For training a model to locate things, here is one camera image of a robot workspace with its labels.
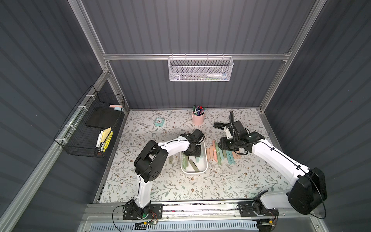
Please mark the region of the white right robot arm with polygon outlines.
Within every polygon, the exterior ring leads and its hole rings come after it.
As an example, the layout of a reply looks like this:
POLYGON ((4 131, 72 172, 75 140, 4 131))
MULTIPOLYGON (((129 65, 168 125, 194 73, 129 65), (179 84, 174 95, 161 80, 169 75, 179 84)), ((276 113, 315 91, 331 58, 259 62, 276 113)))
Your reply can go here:
POLYGON ((250 132, 240 121, 234 120, 233 112, 230 112, 229 123, 216 122, 214 128, 226 133, 218 143, 222 150, 236 152, 238 155, 251 153, 262 158, 291 185, 288 190, 265 190, 255 196, 252 208, 257 216, 264 216, 280 208, 292 208, 302 215, 310 215, 318 206, 325 205, 327 188, 325 175, 320 169, 311 169, 295 161, 260 133, 250 132))

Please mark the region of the green sheathed fruit knife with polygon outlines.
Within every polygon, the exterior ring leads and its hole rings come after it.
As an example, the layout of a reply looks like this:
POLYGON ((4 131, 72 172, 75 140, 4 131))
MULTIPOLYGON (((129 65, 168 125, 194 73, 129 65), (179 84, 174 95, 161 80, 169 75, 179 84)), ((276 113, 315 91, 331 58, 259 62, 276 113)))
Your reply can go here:
POLYGON ((182 167, 184 170, 188 167, 188 156, 186 156, 185 154, 183 154, 182 157, 182 167))

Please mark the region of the white oval storage box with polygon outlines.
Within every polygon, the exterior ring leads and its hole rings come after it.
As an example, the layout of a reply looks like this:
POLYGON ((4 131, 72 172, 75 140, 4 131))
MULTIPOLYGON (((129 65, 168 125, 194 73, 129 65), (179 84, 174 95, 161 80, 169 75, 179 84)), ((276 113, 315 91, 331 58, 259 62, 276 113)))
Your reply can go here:
POLYGON ((183 157, 183 153, 181 152, 180 153, 180 160, 181 160, 181 170, 183 173, 187 174, 187 175, 200 175, 200 174, 203 174, 207 171, 208 169, 208 160, 207 160, 207 157, 206 157, 206 147, 205 147, 205 142, 202 142, 201 143, 201 150, 203 150, 204 152, 204 158, 202 161, 200 161, 200 158, 199 157, 192 157, 192 156, 188 156, 188 167, 184 170, 183 167, 182 167, 182 157, 183 157), (196 166, 198 167, 198 169, 200 170, 198 173, 195 173, 194 169, 192 168, 192 166, 190 165, 189 163, 189 160, 193 160, 194 163, 196 164, 196 166))

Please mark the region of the pink folding fruit knife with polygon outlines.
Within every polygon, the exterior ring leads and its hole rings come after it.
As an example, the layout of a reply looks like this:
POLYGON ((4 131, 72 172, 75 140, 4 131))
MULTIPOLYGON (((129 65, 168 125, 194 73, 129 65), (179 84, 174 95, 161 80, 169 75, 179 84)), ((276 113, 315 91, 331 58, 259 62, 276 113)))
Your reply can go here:
POLYGON ((216 152, 216 147, 215 147, 215 140, 212 141, 212 154, 215 162, 218 162, 217 159, 217 152, 216 152))

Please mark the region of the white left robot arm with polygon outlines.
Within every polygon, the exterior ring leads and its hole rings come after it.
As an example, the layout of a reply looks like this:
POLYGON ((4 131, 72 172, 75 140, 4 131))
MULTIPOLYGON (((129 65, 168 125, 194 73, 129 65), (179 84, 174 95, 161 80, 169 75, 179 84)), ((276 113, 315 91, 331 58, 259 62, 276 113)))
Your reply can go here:
POLYGON ((134 198, 123 206, 123 220, 161 219, 163 204, 151 203, 153 181, 160 175, 168 157, 183 153, 200 157, 205 135, 198 129, 179 137, 157 143, 149 141, 134 161, 137 174, 137 191, 134 198))

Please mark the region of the olive green fruit knife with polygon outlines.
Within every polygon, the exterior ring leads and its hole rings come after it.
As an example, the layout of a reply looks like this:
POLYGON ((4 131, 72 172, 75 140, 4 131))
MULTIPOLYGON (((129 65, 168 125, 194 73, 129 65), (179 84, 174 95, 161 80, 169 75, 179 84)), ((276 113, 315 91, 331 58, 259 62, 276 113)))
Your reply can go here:
POLYGON ((200 170, 198 169, 198 167, 196 166, 196 164, 194 163, 193 160, 189 160, 189 163, 190 165, 192 166, 192 168, 194 169, 195 173, 198 173, 200 170))

